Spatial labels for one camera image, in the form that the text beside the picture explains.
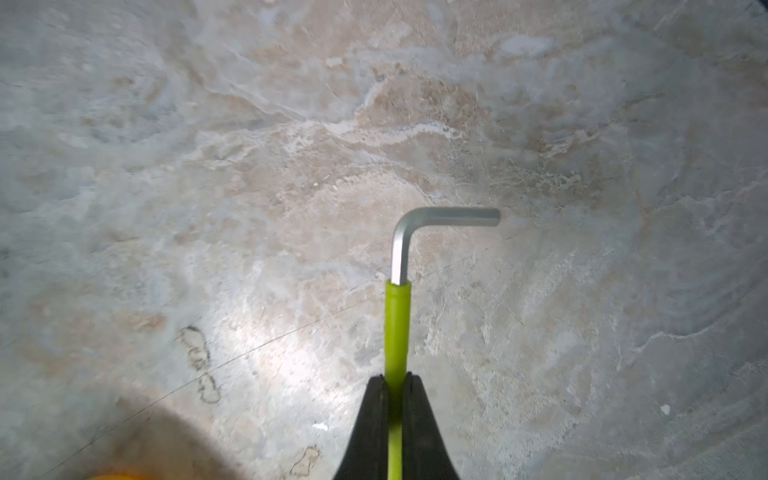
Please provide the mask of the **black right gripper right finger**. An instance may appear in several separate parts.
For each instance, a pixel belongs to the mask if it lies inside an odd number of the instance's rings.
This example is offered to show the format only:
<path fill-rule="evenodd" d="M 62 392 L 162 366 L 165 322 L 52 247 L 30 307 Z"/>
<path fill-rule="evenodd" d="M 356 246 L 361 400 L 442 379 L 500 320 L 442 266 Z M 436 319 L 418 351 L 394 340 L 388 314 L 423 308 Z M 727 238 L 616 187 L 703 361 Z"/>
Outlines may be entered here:
<path fill-rule="evenodd" d="M 411 372 L 406 375 L 403 387 L 402 478 L 459 480 L 424 384 Z"/>

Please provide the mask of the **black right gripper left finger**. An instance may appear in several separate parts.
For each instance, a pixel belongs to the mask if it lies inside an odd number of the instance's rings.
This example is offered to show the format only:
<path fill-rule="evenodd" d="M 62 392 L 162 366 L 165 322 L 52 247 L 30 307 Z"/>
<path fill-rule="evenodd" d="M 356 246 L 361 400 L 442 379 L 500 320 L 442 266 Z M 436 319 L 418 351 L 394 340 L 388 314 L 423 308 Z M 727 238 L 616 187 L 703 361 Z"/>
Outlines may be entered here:
<path fill-rule="evenodd" d="M 389 391 L 383 375 L 371 377 L 334 480 L 388 478 Z"/>

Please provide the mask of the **lime green sleeved hex key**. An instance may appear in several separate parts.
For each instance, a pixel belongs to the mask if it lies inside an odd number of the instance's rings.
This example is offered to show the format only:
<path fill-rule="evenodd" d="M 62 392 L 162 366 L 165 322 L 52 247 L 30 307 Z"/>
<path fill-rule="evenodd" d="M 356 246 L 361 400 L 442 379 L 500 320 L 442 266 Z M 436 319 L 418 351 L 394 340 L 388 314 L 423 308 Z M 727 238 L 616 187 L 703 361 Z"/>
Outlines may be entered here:
<path fill-rule="evenodd" d="M 390 394 L 388 473 L 389 479 L 403 474 L 403 388 L 407 375 L 410 331 L 411 284 L 408 258 L 412 235 L 431 226 L 495 227 L 501 212 L 494 208 L 423 207 L 405 214 L 397 223 L 391 249 L 391 275 L 385 288 L 385 370 Z"/>

